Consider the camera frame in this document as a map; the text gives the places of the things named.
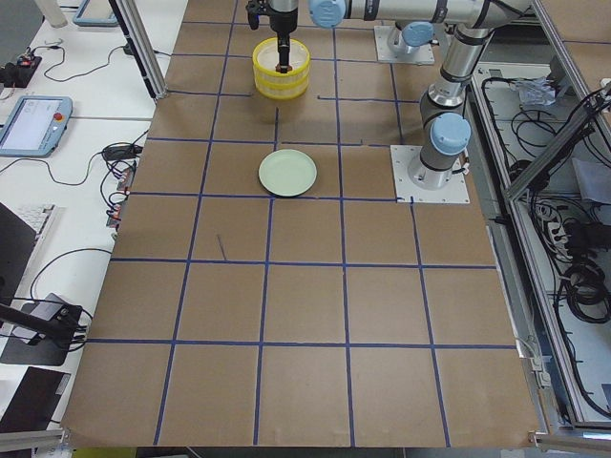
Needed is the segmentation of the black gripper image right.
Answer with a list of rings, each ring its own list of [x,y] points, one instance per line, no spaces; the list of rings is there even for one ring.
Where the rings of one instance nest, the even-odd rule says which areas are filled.
[[[269,18],[271,30],[277,33],[277,65],[291,66],[289,35],[298,27],[298,7],[298,0],[249,0],[245,6],[251,30],[259,28],[261,16]]]

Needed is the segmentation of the metal base plate arm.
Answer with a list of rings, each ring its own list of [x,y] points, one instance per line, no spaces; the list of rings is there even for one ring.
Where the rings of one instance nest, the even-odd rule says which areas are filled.
[[[437,172],[421,162],[421,147],[391,145],[395,197],[399,202],[469,204],[465,173],[458,156],[450,170]]]
[[[377,60],[391,64],[432,65],[434,63],[431,46],[433,37],[433,26],[429,22],[410,22],[402,29],[396,25],[375,26]]]

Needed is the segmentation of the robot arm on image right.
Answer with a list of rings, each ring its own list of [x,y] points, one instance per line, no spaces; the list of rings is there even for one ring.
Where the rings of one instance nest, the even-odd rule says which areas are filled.
[[[426,134],[419,156],[408,166],[418,187],[437,191],[446,186],[454,162],[470,141],[472,128],[460,113],[476,64],[495,29],[522,17],[529,1],[310,1],[309,15],[320,28],[333,29],[345,19],[392,20],[403,42],[416,40],[407,25],[454,24],[453,39],[439,77],[423,93],[420,113]]]

